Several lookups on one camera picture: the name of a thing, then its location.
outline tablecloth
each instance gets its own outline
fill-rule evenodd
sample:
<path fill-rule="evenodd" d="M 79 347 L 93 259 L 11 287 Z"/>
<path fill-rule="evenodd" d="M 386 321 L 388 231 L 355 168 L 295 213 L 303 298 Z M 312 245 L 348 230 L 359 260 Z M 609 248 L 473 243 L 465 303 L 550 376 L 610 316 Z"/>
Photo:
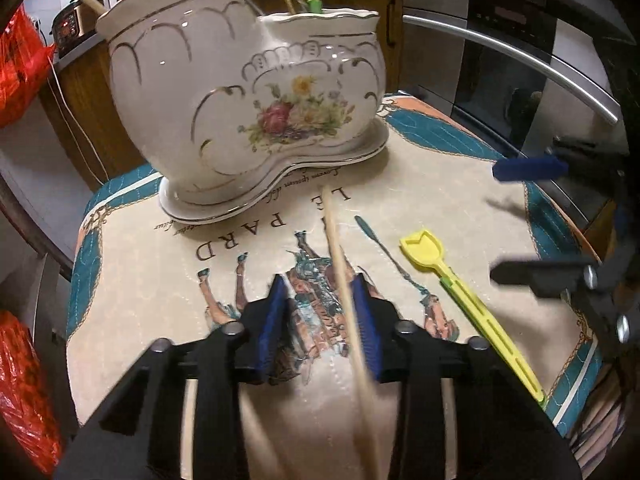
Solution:
<path fill-rule="evenodd" d="M 280 273 L 296 302 L 291 343 L 278 351 L 271 384 L 241 389 L 252 478 L 360 478 L 350 437 L 348 338 L 322 228 L 320 188 L 329 184 L 350 275 L 363 272 L 373 293 L 433 336 L 466 341 L 474 327 L 437 277 L 414 269 L 398 247 L 402 236 L 431 230 L 447 263 L 527 358 L 548 395 L 547 415 L 572 438 L 585 472 L 593 468 L 624 421 L 619 385 L 601 370 L 593 333 L 568 304 L 499 288 L 488 277 L 498 258 L 579 252 L 571 229 L 535 184 L 496 182 L 491 166 L 501 155 L 437 110 L 395 94 L 378 114 L 390 131 L 379 155 L 342 168 L 297 170 L 259 204 L 217 224 L 168 218 L 156 197 L 161 175 L 149 165 L 95 194 L 79 233 L 67 328 L 81 423 L 153 339 L 178 344 L 206 336 L 264 297 Z M 591 399 L 585 414 L 599 373 L 605 394 Z M 380 387 L 385 469 L 397 398 L 395 385 Z M 182 475 L 190 478 L 192 421 L 185 420 Z M 452 477 L 454 459 L 447 456 Z"/>

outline red plastic bag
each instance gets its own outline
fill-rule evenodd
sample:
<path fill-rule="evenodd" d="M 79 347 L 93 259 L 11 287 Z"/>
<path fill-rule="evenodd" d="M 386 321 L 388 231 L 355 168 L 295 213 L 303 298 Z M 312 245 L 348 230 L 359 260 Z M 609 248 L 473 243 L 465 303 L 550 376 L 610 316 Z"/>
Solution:
<path fill-rule="evenodd" d="M 50 476 L 62 455 L 60 430 L 28 330 L 0 310 L 0 413 L 35 465 Z"/>
<path fill-rule="evenodd" d="M 42 44 L 20 6 L 0 35 L 0 128 L 22 117 L 47 78 L 55 49 Z"/>

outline oven handle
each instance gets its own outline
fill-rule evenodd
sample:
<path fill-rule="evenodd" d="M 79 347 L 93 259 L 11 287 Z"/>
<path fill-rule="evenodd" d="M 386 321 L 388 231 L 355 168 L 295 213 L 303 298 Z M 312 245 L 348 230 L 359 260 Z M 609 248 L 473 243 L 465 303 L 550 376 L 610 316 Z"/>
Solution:
<path fill-rule="evenodd" d="M 491 36 L 481 34 L 480 32 L 476 32 L 474 30 L 469 30 L 468 28 L 457 27 L 456 25 L 451 25 L 450 23 L 430 20 L 429 18 L 420 18 L 418 16 L 411 16 L 408 14 L 404 14 L 402 16 L 402 21 L 411 25 L 417 25 L 418 27 L 434 28 L 435 30 L 448 32 L 449 34 L 453 34 L 454 36 L 459 36 L 461 38 L 464 38 L 465 40 L 482 44 L 484 46 L 497 50 L 498 52 L 506 54 L 507 56 L 531 67 L 537 72 L 540 72 L 541 74 L 551 79 L 551 81 L 553 81 L 554 83 L 559 84 L 562 88 L 571 92 L 589 108 L 594 110 L 597 114 L 601 115 L 604 120 L 607 121 L 607 123 L 614 125 L 618 122 L 618 116 L 613 113 L 607 106 L 605 106 L 601 101 L 587 92 L 584 88 L 582 88 L 580 85 L 572 81 L 564 74 L 558 72 L 558 70 L 554 69 L 551 65 L 545 63 L 542 60 L 539 60 L 537 57 L 532 56 L 527 52 L 524 52 L 523 50 L 515 48 L 514 46 L 511 46 L 508 43 L 504 43 L 503 41 L 496 40 Z M 610 96 L 609 98 L 613 103 L 617 104 L 617 102 L 613 98 L 611 98 Z"/>

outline ceramic saucer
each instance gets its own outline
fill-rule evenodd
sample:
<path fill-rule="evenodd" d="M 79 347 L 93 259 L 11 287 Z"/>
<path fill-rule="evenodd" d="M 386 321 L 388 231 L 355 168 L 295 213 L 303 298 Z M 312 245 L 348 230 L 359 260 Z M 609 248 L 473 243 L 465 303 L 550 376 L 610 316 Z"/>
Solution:
<path fill-rule="evenodd" d="M 255 205 L 266 196 L 284 176 L 294 170 L 298 170 L 299 168 L 346 166 L 371 158 L 385 147 L 389 137 L 389 130 L 385 121 L 379 117 L 375 117 L 360 137 L 363 139 L 363 143 L 348 154 L 342 155 L 342 157 L 346 156 L 346 158 L 341 158 L 336 155 L 297 156 L 295 162 L 291 162 L 285 158 L 274 166 L 264 177 L 262 183 L 228 202 L 213 205 L 197 205 L 184 202 L 177 197 L 176 190 L 172 184 L 166 178 L 162 178 L 158 190 L 160 207 L 162 207 L 162 210 L 173 220 L 182 224 L 200 225 L 220 222 L 221 220 L 240 214 L 242 211 Z"/>

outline white ceramic pot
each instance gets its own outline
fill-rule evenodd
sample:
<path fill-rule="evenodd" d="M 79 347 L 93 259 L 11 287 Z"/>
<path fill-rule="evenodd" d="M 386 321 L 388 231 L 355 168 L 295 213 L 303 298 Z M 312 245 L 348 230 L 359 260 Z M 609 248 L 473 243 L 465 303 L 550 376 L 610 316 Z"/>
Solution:
<path fill-rule="evenodd" d="M 121 0 L 100 17 L 133 143 L 181 201 L 264 194 L 357 160 L 385 87 L 378 14 L 255 16 L 244 0 Z"/>

